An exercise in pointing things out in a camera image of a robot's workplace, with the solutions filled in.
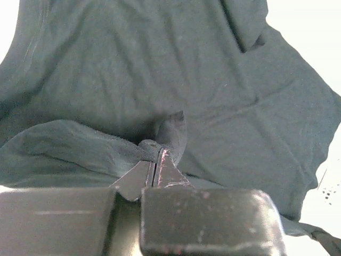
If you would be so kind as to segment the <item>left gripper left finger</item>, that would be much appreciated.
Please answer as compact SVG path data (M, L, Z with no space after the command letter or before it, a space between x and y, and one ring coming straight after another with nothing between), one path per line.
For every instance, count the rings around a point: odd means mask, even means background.
M109 187L1 188L1 255L140 255L140 161Z

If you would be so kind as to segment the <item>black t-shirt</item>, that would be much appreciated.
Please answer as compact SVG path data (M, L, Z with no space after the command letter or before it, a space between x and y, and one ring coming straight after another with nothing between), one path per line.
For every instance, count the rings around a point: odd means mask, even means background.
M340 96L266 1L20 1L1 63L1 187L109 187L165 149L195 189L260 190L301 223Z

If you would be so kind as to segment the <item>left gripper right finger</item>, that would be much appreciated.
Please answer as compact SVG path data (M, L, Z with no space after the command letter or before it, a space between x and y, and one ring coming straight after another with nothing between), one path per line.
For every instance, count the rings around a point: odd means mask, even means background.
M141 196L143 255L286 255L269 195L248 189L195 189L162 149Z

